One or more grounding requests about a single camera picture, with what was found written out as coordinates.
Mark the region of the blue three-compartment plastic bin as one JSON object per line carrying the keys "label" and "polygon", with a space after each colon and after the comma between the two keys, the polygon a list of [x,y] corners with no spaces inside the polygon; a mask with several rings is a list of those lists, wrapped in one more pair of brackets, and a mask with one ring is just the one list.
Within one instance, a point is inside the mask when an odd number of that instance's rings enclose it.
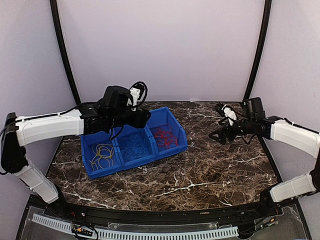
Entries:
{"label": "blue three-compartment plastic bin", "polygon": [[90,179],[140,167],[177,155],[188,148],[186,132],[168,107],[151,110],[145,128],[129,125],[113,134],[100,131],[81,136],[82,162]]}

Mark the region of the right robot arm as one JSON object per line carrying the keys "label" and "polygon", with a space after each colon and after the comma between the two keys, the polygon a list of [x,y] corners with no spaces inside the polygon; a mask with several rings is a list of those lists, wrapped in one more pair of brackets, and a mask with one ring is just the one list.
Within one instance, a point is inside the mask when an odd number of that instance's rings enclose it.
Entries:
{"label": "right robot arm", "polygon": [[285,200],[316,194],[320,191],[320,133],[290,121],[286,117],[266,116],[260,98],[246,99],[241,103],[243,112],[225,103],[217,103],[215,110],[221,116],[219,128],[209,138],[225,145],[236,137],[260,137],[281,144],[286,150],[294,149],[315,160],[311,170],[277,183],[265,190],[255,213],[266,217],[275,204]]}

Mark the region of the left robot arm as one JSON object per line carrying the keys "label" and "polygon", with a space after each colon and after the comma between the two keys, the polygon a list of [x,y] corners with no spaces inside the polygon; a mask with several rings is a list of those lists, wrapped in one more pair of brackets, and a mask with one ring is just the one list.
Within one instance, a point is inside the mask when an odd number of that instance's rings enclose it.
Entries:
{"label": "left robot arm", "polygon": [[65,136],[85,136],[109,133],[114,128],[129,125],[136,129],[146,126],[151,112],[139,107],[112,108],[101,103],[82,103],[64,112],[36,116],[7,115],[1,135],[1,175],[13,174],[60,218],[67,218],[70,206],[63,201],[57,187],[27,158],[26,146],[35,142]]}

